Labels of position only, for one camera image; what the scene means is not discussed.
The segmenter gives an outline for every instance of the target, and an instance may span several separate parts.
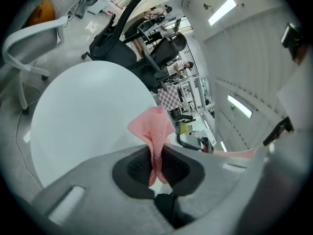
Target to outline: white ceiling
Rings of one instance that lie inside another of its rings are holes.
[[[239,151],[262,145],[287,116],[276,94],[299,67],[282,47],[281,37],[288,22],[298,21],[283,0],[235,0],[240,6],[211,27],[212,13],[203,3],[216,10],[225,1],[183,0],[183,12],[205,57],[216,104],[216,139],[229,151]],[[237,94],[253,110],[251,119],[231,110],[228,94]]]

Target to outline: white cable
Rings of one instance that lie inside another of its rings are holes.
[[[34,86],[30,85],[30,84],[27,84],[27,85],[30,86],[30,87],[35,88],[36,90],[38,90],[36,87],[34,87]],[[36,99],[35,101],[31,102],[28,106],[30,106],[30,105],[36,103],[36,102],[40,99],[40,96],[39,96],[39,98]],[[22,157],[22,160],[23,160],[23,164],[24,164],[24,167],[25,167],[26,171],[27,171],[28,174],[34,179],[34,181],[35,181],[35,183],[37,184],[37,186],[39,187],[39,189],[42,190],[42,188],[41,188],[40,185],[38,184],[38,182],[37,182],[37,180],[35,179],[35,177],[34,177],[34,176],[30,173],[30,171],[27,169],[27,166],[26,166],[26,164],[25,164],[25,159],[24,159],[23,153],[21,152],[21,149],[20,149],[20,147],[19,147],[19,145],[18,145],[18,142],[17,142],[18,126],[19,126],[19,122],[20,122],[21,115],[22,115],[22,112],[20,113],[20,115],[19,115],[19,117],[18,117],[18,121],[17,121],[17,123],[16,123],[15,143],[16,143],[16,146],[17,146],[17,148],[19,149],[19,152],[20,152],[20,154],[21,154],[21,157]]]

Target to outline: office room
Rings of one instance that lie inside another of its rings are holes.
[[[21,0],[0,63],[0,172],[21,219],[266,233],[312,170],[313,52],[293,4]]]

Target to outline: chair wheel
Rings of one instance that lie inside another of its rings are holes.
[[[22,109],[22,113],[23,113],[23,115],[28,115],[29,114],[29,107],[27,107],[26,109]]]

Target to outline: orange object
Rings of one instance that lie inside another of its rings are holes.
[[[28,27],[35,24],[41,24],[54,19],[54,10],[51,2],[49,0],[43,0],[30,15],[25,26]]]

